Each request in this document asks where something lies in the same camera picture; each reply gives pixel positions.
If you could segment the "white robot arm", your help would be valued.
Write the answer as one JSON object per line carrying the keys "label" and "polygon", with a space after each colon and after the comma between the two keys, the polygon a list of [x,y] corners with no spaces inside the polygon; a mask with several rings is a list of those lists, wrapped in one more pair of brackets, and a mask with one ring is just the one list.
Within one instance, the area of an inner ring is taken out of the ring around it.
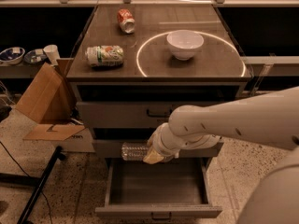
{"label": "white robot arm", "polygon": [[216,135],[291,152],[253,191],[237,224],[299,224],[299,88],[206,107],[180,106],[151,135],[144,162],[207,147]]}

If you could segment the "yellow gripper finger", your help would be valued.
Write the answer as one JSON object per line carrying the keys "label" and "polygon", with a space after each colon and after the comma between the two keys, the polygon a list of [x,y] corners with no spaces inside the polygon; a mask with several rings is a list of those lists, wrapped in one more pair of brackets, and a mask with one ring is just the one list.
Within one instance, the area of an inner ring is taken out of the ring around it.
{"label": "yellow gripper finger", "polygon": [[155,164],[162,161],[164,157],[160,155],[155,149],[151,148],[147,155],[143,158],[143,162],[147,164]]}

